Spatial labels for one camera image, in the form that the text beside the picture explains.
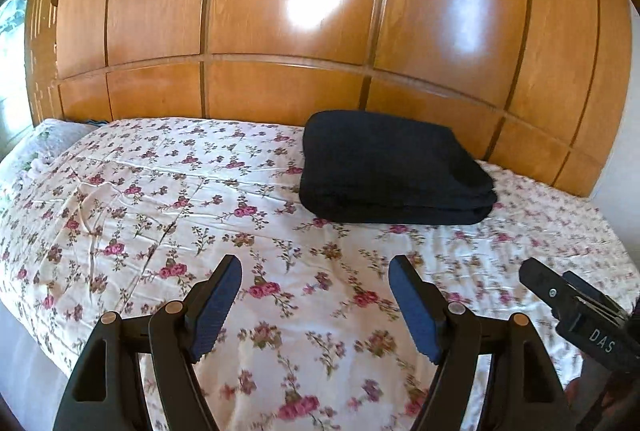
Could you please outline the person's right hand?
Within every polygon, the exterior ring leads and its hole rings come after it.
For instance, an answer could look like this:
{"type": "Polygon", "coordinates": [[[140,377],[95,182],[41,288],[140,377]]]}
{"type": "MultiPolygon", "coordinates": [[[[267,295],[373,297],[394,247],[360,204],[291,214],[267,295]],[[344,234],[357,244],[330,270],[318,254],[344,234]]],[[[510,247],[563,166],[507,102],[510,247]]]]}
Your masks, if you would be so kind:
{"type": "Polygon", "coordinates": [[[564,394],[571,411],[579,411],[580,395],[582,394],[582,388],[580,387],[580,378],[576,377],[572,379],[565,387],[564,394]]]}

